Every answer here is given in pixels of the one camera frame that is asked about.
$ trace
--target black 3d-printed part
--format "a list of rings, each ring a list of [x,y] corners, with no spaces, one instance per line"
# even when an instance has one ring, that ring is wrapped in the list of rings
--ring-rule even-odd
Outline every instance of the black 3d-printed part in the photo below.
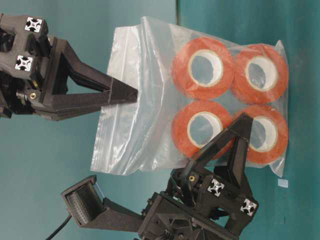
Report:
[[[137,101],[137,89],[83,63],[68,41],[49,39],[48,31],[40,17],[0,13],[0,117],[59,121]],[[68,77],[98,93],[67,94]]]
[[[95,176],[61,195],[81,228],[137,232],[143,240],[238,240],[259,207],[244,172],[252,122],[243,113],[189,159],[185,168],[173,170],[167,189],[153,194],[142,215],[108,198],[104,198],[101,212],[100,204],[95,207],[97,195],[92,193]],[[230,141],[233,147],[227,166],[216,166],[213,172],[206,169],[208,161]],[[68,196],[73,195],[77,204],[74,199],[69,201]],[[88,214],[89,205],[97,212]],[[216,222],[221,217],[228,217],[225,226]]]

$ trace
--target white cardboard core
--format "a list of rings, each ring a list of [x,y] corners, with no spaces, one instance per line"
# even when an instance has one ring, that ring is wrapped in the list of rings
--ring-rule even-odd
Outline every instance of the white cardboard core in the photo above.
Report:
[[[196,141],[191,137],[191,133],[190,133],[191,124],[197,117],[204,117],[205,119],[208,120],[208,122],[212,126],[212,136],[205,144],[197,144]],[[198,148],[203,148],[204,145],[206,145],[211,139],[217,136],[222,130],[223,130],[223,127],[220,119],[215,114],[208,111],[201,111],[193,115],[187,126],[188,138],[192,142],[192,144]]]
[[[250,64],[256,64],[262,68],[265,74],[265,84],[262,88],[254,85],[250,80],[249,74],[249,66]],[[245,77],[249,84],[256,90],[265,92],[272,89],[278,81],[278,71],[277,68],[271,59],[265,56],[255,56],[250,61],[248,61],[246,68],[245,68]]]
[[[204,83],[197,81],[197,79],[195,79],[195,77],[192,73],[192,63],[193,63],[195,57],[198,57],[198,56],[207,59],[212,65],[212,68],[213,68],[212,78],[208,84],[204,84]],[[205,88],[209,88],[209,87],[217,84],[220,81],[220,79],[223,75],[223,72],[224,72],[224,65],[223,65],[223,62],[221,61],[220,57],[215,52],[208,50],[208,49],[203,49],[203,50],[196,51],[191,56],[189,63],[188,63],[188,72],[189,72],[189,75],[191,76],[192,80],[197,85],[200,85]]]
[[[278,140],[278,129],[276,125],[269,118],[264,116],[255,117],[253,120],[258,121],[264,127],[265,140],[259,148],[255,148],[250,143],[250,148],[261,153],[270,151],[275,146]]]

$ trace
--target black cable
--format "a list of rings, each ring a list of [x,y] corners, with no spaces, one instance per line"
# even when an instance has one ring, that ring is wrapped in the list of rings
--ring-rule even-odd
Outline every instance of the black cable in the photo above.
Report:
[[[69,214],[66,220],[64,220],[64,222],[50,236],[48,236],[46,240],[51,240],[58,232],[60,232],[61,229],[64,228],[64,226],[70,221],[70,219],[71,215]]]

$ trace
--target small white label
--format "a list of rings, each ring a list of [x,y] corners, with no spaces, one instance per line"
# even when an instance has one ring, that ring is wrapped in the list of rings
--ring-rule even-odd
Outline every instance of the small white label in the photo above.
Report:
[[[289,181],[287,179],[278,179],[278,186],[282,188],[288,188],[289,187]]]

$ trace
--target tape roll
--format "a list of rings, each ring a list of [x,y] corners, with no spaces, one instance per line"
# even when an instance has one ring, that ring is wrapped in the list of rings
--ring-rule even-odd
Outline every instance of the tape roll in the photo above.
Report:
[[[212,65],[212,77],[208,83],[201,83],[193,75],[192,65],[196,57],[206,58]],[[231,86],[234,75],[231,53],[222,42],[210,37],[199,37],[188,42],[172,64],[175,86],[195,99],[209,100],[222,95]]]
[[[274,102],[288,87],[289,71],[286,60],[271,46],[250,45],[235,57],[234,64],[231,91],[247,104]]]
[[[252,105],[243,110],[253,118],[252,132],[246,159],[257,164],[269,164],[276,161],[286,151],[289,140],[289,129],[280,112],[267,105]],[[254,146],[255,123],[265,130],[265,138],[260,146]]]
[[[191,136],[191,124],[197,117],[204,117],[212,126],[212,136],[207,142],[232,122],[229,112],[219,103],[198,100],[185,106],[172,121],[171,136],[177,149],[188,158],[192,157],[205,145],[197,144]],[[229,146],[227,145],[215,158],[221,157],[228,148]]]

